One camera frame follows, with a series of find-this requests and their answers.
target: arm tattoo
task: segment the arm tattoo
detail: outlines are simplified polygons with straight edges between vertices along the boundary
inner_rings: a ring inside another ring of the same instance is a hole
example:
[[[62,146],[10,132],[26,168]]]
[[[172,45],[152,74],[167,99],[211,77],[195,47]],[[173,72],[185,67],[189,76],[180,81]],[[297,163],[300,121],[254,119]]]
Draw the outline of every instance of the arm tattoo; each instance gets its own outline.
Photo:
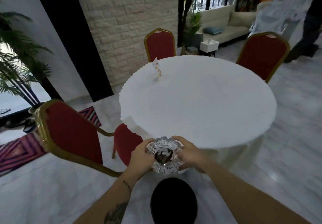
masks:
[[[131,187],[126,181],[123,181],[123,183],[128,187],[131,196]],[[104,224],[121,224],[127,204],[128,202],[118,204],[113,210],[110,210],[104,218]]]

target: blue cushion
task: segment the blue cushion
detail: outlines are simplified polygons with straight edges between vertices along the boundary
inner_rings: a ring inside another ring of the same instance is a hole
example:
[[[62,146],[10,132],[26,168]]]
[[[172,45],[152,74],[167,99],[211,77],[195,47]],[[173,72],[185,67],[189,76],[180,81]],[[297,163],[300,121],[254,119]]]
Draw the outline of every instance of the blue cushion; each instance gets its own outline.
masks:
[[[207,27],[207,28],[204,28],[202,31],[206,34],[217,35],[217,34],[221,33],[223,30],[224,30],[224,28]]]

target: chair back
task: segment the chair back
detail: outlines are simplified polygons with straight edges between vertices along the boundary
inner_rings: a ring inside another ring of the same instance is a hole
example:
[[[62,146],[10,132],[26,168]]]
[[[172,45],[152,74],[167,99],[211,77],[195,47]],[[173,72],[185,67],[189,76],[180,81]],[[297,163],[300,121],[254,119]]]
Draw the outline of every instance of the chair back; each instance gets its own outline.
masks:
[[[102,129],[82,117],[66,103],[50,100],[37,109],[35,117],[42,139],[41,144],[46,151],[113,177],[121,174],[103,166],[97,135],[97,131]]]
[[[155,58],[160,60],[175,56],[175,37],[168,30],[153,30],[145,37],[144,45],[149,62],[153,62]]]
[[[276,33],[254,34],[246,40],[236,64],[253,71],[268,83],[289,50],[289,44]]]

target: cream sofa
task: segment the cream sofa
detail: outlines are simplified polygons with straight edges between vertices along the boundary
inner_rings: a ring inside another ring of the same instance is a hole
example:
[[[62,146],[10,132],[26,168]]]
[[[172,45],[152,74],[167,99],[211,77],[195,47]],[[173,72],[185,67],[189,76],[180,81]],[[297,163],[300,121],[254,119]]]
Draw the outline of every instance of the cream sofa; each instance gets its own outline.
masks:
[[[188,13],[187,24],[192,12]],[[224,43],[249,33],[249,28],[255,21],[255,12],[235,12],[235,6],[225,6],[210,10],[201,11],[201,28],[197,34],[203,34],[203,41],[212,39]],[[224,28],[223,32],[217,35],[203,33],[206,27]]]

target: foil-wrapped object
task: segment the foil-wrapped object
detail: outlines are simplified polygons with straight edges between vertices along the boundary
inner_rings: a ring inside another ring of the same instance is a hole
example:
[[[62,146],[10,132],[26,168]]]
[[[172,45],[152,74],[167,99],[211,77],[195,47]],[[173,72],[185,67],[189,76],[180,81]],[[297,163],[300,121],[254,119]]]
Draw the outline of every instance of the foil-wrapped object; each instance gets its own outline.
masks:
[[[182,162],[178,158],[178,151],[182,144],[173,138],[156,138],[147,145],[147,153],[154,154],[155,161],[152,168],[157,173],[171,174],[179,171]]]

